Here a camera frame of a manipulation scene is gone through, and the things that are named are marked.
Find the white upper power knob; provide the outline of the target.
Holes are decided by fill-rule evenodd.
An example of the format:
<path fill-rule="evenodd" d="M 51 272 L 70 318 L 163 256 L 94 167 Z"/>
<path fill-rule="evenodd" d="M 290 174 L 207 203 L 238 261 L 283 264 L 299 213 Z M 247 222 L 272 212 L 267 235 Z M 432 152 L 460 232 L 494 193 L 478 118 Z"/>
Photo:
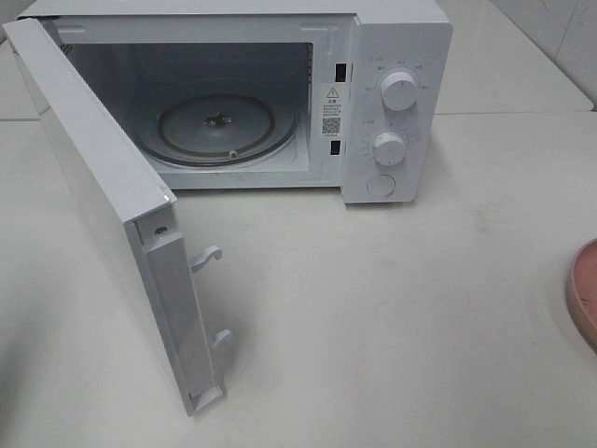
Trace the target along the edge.
<path fill-rule="evenodd" d="M 383 106 L 400 112 L 416 103 L 419 79 L 410 70 L 399 68 L 383 75 L 379 87 Z"/>

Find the white microwave oven body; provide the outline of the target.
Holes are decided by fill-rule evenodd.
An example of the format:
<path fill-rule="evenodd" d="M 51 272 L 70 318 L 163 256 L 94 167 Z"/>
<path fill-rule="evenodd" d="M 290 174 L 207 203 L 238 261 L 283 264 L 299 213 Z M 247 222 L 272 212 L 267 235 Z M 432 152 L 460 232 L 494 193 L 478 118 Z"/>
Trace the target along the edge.
<path fill-rule="evenodd" d="M 414 200 L 450 48 L 452 25 L 433 1 L 36 1 L 35 19 L 171 189 L 337 188 L 347 203 Z M 394 112 L 380 80 L 405 68 L 418 98 Z M 344 83 L 341 137 L 319 131 L 320 85 Z M 159 115 L 200 95 L 248 94 L 292 105 L 292 138 L 258 159 L 191 167 L 154 149 Z M 405 159 L 375 162 L 372 143 L 398 133 Z M 391 197 L 368 181 L 391 175 Z"/>

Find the white microwave door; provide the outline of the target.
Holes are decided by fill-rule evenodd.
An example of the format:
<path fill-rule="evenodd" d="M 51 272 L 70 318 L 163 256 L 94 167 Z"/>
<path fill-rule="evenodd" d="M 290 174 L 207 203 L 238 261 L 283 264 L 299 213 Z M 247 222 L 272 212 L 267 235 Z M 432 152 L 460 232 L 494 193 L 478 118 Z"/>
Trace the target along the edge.
<path fill-rule="evenodd" d="M 52 32 L 24 19 L 7 39 L 82 221 L 176 386 L 187 414 L 224 393 L 217 350 L 228 330 L 204 326 L 195 273 L 220 259 L 187 254 L 175 195 L 69 62 Z"/>

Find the round white door button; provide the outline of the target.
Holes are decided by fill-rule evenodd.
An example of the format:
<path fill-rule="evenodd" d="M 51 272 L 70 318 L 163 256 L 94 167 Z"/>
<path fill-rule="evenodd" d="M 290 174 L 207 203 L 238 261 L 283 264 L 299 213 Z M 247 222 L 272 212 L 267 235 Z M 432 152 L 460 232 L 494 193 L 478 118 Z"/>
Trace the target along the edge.
<path fill-rule="evenodd" d="M 396 181 L 391 175 L 376 175 L 367 184 L 368 193 L 375 197 L 391 197 L 396 189 Z"/>

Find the white timer knob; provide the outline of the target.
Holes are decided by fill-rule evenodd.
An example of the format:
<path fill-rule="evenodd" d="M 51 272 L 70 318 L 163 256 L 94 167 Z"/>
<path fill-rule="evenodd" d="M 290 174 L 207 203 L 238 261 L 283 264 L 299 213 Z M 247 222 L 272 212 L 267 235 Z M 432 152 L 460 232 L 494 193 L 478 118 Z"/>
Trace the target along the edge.
<path fill-rule="evenodd" d="M 376 136 L 372 143 L 375 162 L 382 166 L 401 163 L 407 154 L 404 139 L 398 133 L 385 132 Z"/>

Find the white warning label sticker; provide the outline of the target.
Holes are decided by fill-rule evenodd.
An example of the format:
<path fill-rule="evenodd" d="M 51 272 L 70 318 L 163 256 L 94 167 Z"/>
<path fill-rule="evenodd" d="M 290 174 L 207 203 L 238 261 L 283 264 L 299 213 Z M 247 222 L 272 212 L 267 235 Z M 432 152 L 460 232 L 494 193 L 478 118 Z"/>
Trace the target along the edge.
<path fill-rule="evenodd" d="M 347 105 L 346 86 L 344 83 L 326 83 L 320 85 L 318 97 L 319 131 L 324 137 L 341 137 L 343 116 Z"/>

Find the pink round plate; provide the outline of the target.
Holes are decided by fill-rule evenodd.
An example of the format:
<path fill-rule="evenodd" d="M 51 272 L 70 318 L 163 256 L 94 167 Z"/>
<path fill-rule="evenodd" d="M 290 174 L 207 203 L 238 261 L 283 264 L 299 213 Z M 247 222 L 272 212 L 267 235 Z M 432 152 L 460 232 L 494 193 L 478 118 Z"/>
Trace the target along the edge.
<path fill-rule="evenodd" d="M 596 352 L 596 240 L 576 252 L 566 286 L 568 312 L 589 347 Z"/>

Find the glass microwave turntable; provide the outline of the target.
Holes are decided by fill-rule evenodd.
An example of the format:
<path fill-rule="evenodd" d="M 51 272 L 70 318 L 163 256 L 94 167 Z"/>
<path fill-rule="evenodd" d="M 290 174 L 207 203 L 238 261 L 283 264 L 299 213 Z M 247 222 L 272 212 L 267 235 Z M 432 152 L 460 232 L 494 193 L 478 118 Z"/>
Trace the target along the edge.
<path fill-rule="evenodd" d="M 159 115 L 154 149 L 176 164 L 219 167 L 265 156 L 293 137 L 299 113 L 248 94 L 200 95 Z"/>

